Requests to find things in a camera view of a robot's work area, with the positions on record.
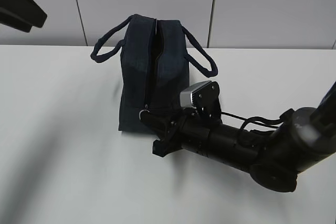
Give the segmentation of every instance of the bag handle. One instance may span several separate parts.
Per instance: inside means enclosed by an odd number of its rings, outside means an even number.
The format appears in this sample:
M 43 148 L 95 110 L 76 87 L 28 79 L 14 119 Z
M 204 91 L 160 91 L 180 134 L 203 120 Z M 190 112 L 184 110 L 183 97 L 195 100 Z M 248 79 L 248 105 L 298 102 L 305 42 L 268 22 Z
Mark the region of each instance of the bag handle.
M 91 59 L 94 60 L 96 63 L 102 63 L 108 59 L 110 59 L 113 55 L 115 55 L 119 49 L 125 45 L 125 39 L 120 40 L 115 48 L 113 48 L 112 51 L 107 52 L 106 54 L 97 55 L 101 47 L 106 43 L 106 41 L 112 37 L 113 34 L 115 34 L 117 31 L 124 28 L 133 18 L 133 15 L 129 16 L 123 23 L 119 24 L 115 28 L 108 31 L 103 37 L 98 39 L 97 43 L 95 44 L 95 47 L 93 48 L 93 52 L 91 53 Z
M 199 64 L 191 55 L 186 54 L 184 58 L 189 61 L 195 68 L 197 68 L 205 77 L 214 77 L 218 74 L 218 68 L 215 61 L 204 51 L 202 46 L 198 43 L 195 37 L 184 27 L 182 26 L 183 33 L 187 36 L 187 39 L 190 41 L 197 51 L 199 51 L 210 63 L 211 71 L 207 70 L 201 64 Z

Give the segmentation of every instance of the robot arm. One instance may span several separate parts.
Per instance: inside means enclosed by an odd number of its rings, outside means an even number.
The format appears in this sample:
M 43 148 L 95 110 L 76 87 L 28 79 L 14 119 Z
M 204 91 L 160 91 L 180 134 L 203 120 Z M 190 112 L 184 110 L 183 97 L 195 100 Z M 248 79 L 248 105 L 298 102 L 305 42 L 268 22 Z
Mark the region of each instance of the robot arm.
M 149 111 L 140 120 L 160 138 L 153 154 L 185 149 L 250 173 L 260 185 L 294 191 L 297 176 L 336 152 L 336 83 L 317 109 L 290 109 L 278 120 L 255 117 L 240 129 L 221 121 L 217 82 L 200 82 L 180 94 L 182 110 L 162 117 Z M 275 131 L 246 131 L 249 122 L 281 124 Z
M 41 28 L 47 14 L 33 0 L 0 0 L 0 24 L 30 32 Z

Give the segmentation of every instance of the cable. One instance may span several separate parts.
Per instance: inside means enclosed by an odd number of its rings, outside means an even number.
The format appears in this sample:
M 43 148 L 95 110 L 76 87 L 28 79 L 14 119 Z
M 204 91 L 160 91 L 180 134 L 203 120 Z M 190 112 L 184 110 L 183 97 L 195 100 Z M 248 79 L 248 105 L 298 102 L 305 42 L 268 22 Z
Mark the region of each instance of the cable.
M 237 134 L 237 142 L 242 145 L 242 146 L 253 146 L 253 143 L 252 141 L 248 141 L 248 142 L 245 142 L 245 141 L 242 141 L 242 139 L 240 139 L 240 136 L 244 130 L 244 128 L 246 127 L 247 124 L 249 123 L 255 123 L 255 122 L 262 122 L 262 123 L 265 123 L 266 125 L 268 126 L 271 126 L 271 125 L 277 125 L 277 124 L 280 124 L 280 123 L 283 123 L 284 122 L 284 117 L 281 115 L 280 116 L 280 119 L 277 119 L 277 120 L 270 120 L 270 119 L 266 119 L 266 118 L 262 118 L 261 116 L 253 116 L 252 118 L 248 118 L 245 120 L 245 122 L 241 125 L 239 131 L 238 131 L 238 134 Z M 270 135 L 270 132 L 264 132 L 262 133 L 262 135 Z
M 227 115 L 227 116 L 231 116 L 232 118 L 236 118 L 236 119 L 240 119 L 240 120 L 243 120 L 243 121 L 248 121 L 249 119 L 247 119 L 247 118 L 243 118 L 243 117 L 241 117 L 241 116 L 237 116 L 237 115 L 233 115 L 233 114 L 230 114 L 230 113 L 226 113 L 226 112 L 221 112 L 221 114 L 222 115 Z M 277 126 L 273 126 L 273 125 L 271 125 L 271 123 L 264 123 L 264 122 L 266 122 L 266 121 L 274 121 L 274 120 L 267 120 L 267 119 L 265 119 L 265 118 L 261 118 L 261 119 L 263 119 L 263 121 L 261 121 L 262 123 L 259 123 L 259 122 L 255 122 L 255 121 L 249 121 L 248 123 L 253 123 L 253 124 L 257 124 L 257 125 L 260 125 L 260 126 L 263 126 L 263 127 L 268 127 L 268 128 L 272 128 L 272 129 L 277 129 L 278 127 Z

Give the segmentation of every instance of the white table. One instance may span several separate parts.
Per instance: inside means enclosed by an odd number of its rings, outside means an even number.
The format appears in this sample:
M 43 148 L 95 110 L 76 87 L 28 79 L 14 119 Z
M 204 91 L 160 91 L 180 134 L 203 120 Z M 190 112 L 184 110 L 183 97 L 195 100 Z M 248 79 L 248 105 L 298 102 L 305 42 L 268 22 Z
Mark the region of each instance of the white table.
M 187 151 L 152 155 L 153 136 L 117 130 L 119 56 L 98 65 L 91 50 L 0 46 L 1 224 L 335 223 L 336 155 L 287 194 Z M 336 50 L 207 52 L 222 109 L 241 116 L 317 106 L 336 80 Z

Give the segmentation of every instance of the dark blue bag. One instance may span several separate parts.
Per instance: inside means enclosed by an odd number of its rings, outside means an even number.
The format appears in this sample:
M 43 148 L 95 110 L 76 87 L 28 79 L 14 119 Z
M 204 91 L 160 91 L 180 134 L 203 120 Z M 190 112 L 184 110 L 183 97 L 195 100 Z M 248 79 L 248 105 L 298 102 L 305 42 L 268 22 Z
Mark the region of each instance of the dark blue bag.
M 117 31 L 128 28 L 124 39 L 103 55 L 103 44 Z M 186 50 L 185 36 L 210 62 L 202 67 Z M 179 94 L 189 86 L 189 62 L 206 77 L 216 76 L 217 65 L 179 20 L 156 20 L 134 14 L 110 30 L 96 43 L 91 58 L 101 63 L 120 54 L 123 90 L 119 110 L 119 131 L 151 133 L 139 120 L 141 110 L 170 114 L 181 109 Z

